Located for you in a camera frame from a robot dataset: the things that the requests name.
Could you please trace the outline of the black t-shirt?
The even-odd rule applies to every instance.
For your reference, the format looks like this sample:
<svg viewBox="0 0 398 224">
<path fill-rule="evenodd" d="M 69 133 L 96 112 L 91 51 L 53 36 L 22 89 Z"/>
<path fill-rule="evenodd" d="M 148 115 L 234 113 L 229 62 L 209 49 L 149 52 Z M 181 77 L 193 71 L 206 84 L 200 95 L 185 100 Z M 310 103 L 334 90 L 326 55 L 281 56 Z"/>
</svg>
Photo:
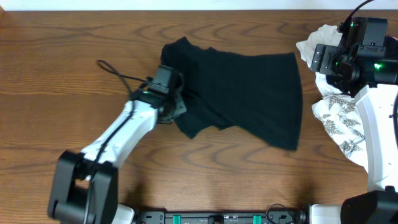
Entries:
<svg viewBox="0 0 398 224">
<path fill-rule="evenodd" d="M 210 126 L 238 126 L 271 146 L 297 150 L 303 97 L 295 54 L 240 55 L 182 37 L 164 45 L 161 62 L 183 75 L 187 110 L 175 123 L 188 138 Z"/>
</svg>

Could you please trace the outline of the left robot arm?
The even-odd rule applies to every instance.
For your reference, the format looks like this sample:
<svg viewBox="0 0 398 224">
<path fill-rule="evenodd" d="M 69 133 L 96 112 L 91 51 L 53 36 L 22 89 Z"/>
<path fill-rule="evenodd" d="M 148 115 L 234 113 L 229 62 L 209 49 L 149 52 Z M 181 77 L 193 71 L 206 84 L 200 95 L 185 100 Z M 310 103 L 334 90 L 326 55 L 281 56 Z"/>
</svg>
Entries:
<svg viewBox="0 0 398 224">
<path fill-rule="evenodd" d="M 81 152 L 65 151 L 53 177 L 47 215 L 60 223 L 133 223 L 135 211 L 118 202 L 119 168 L 157 124 L 172 123 L 186 111 L 185 80 L 159 65 L 155 76 L 129 92 L 121 114 Z"/>
</svg>

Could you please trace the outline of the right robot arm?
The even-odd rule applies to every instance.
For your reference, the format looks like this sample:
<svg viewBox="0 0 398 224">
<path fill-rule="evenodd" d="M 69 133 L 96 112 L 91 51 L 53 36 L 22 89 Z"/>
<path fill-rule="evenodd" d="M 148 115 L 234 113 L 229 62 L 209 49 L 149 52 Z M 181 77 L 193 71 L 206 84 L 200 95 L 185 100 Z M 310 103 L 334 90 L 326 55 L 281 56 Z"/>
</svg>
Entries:
<svg viewBox="0 0 398 224">
<path fill-rule="evenodd" d="M 311 70 L 354 98 L 368 155 L 368 191 L 341 205 L 313 204 L 304 223 L 397 223 L 397 59 L 387 19 L 349 16 L 337 47 L 317 44 Z"/>
</svg>

